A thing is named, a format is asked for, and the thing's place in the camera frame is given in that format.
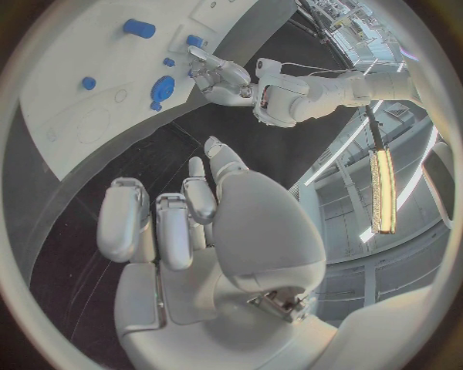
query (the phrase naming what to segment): black floor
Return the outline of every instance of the black floor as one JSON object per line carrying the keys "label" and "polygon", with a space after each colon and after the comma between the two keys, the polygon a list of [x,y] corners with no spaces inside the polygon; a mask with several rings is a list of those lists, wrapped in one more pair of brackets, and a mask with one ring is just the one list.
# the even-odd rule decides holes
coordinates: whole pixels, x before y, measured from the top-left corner
{"label": "black floor", "polygon": [[[338,69],[330,51],[286,24],[256,53],[259,57]],[[310,71],[288,66],[296,76]],[[151,201],[177,192],[192,156],[204,159],[202,145],[217,136],[253,170],[289,188],[313,164],[352,116],[340,107],[322,119],[293,129],[258,123],[250,108],[208,105],[158,129],[109,163],[77,194],[50,232],[35,263],[31,291],[56,327],[84,354],[107,368],[130,369],[113,323],[113,303],[122,264],[96,248],[96,221],[106,188],[116,177],[136,177]]]}

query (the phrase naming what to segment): white robotic arm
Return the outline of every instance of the white robotic arm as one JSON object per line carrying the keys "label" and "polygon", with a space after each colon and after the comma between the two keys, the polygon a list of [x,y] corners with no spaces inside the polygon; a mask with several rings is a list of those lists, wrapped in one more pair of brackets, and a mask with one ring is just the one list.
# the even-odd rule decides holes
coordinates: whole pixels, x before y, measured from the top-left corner
{"label": "white robotic arm", "polygon": [[207,100],[224,106],[254,106],[254,115],[267,125],[293,127],[326,116],[338,106],[365,106],[372,100],[410,100],[421,105],[408,72],[295,77],[281,73],[282,63],[260,58],[256,85],[241,66],[195,46],[188,51],[194,56],[192,76]]}

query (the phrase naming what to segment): robotic arm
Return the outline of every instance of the robotic arm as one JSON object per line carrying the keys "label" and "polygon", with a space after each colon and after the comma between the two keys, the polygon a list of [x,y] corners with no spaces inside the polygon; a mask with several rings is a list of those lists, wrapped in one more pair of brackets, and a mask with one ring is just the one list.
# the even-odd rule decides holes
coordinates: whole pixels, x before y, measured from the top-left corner
{"label": "robotic arm", "polygon": [[421,106],[408,72],[364,76],[348,71],[336,78],[289,76],[282,63],[260,58],[255,70],[258,84],[237,64],[190,46],[191,74],[205,98],[223,106],[253,106],[259,122],[293,127],[309,118],[330,114],[336,107],[366,106],[372,100],[410,100]]}

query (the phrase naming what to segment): blue object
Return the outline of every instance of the blue object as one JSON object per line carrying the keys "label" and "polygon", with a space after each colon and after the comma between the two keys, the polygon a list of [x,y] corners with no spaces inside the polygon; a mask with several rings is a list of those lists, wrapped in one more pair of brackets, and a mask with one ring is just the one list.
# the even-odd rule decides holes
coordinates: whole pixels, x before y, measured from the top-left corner
{"label": "blue object", "polygon": [[161,77],[156,81],[151,89],[151,99],[154,102],[160,103],[169,97],[174,92],[175,80],[170,76]]}
{"label": "blue object", "polygon": [[197,46],[198,48],[201,48],[202,42],[203,42],[203,39],[199,36],[189,35],[187,37],[188,45],[193,45],[193,46]]}
{"label": "blue object", "polygon": [[152,102],[151,105],[150,105],[150,108],[152,110],[155,110],[157,112],[159,112],[161,109],[162,109],[162,105],[158,102]]}
{"label": "blue object", "polygon": [[166,58],[164,61],[163,61],[163,64],[165,64],[167,67],[173,67],[175,66],[175,61],[171,58]]}
{"label": "blue object", "polygon": [[156,32],[156,27],[150,23],[140,22],[135,19],[129,19],[123,25],[123,31],[132,35],[149,39]]}
{"label": "blue object", "polygon": [[92,77],[84,77],[82,79],[82,86],[84,89],[91,90],[96,86],[96,80]]}

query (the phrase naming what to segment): robotic hand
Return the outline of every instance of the robotic hand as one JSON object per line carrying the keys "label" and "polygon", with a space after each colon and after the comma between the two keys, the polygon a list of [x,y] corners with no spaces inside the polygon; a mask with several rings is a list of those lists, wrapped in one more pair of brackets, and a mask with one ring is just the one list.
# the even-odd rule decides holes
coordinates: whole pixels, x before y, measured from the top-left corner
{"label": "robotic hand", "polygon": [[251,84],[241,66],[190,46],[194,56],[192,76],[205,98],[223,106],[253,106],[259,122],[293,127],[319,118],[336,107],[366,106],[372,100],[421,101],[408,72],[382,72],[364,76],[348,71],[336,78],[289,76],[282,63],[260,58],[255,70],[258,84]]}

